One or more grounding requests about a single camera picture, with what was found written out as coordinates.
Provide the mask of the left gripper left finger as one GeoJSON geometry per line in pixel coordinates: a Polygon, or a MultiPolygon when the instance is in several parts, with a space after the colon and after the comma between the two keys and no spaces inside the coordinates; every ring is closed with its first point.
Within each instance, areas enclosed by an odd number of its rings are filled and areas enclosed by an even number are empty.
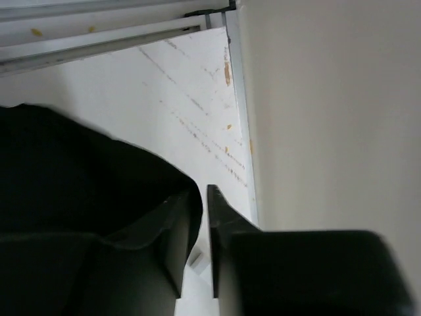
{"type": "Polygon", "coordinates": [[[1,235],[2,315],[173,315],[189,240],[187,196],[107,236],[1,235]]]}

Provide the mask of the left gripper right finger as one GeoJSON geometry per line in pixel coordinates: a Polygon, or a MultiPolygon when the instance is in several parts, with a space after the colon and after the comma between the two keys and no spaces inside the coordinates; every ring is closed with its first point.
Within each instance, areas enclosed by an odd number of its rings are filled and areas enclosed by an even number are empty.
{"type": "Polygon", "coordinates": [[[393,256],[367,230],[264,231],[207,188],[221,315],[415,315],[393,256]]]}

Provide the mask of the black trousers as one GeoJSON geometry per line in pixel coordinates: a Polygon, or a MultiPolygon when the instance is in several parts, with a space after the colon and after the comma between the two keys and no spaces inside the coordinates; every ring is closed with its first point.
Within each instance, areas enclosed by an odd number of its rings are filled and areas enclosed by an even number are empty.
{"type": "Polygon", "coordinates": [[[1,231],[108,236],[189,192],[189,246],[203,206],[196,183],[158,155],[50,108],[1,108],[1,231]]]}

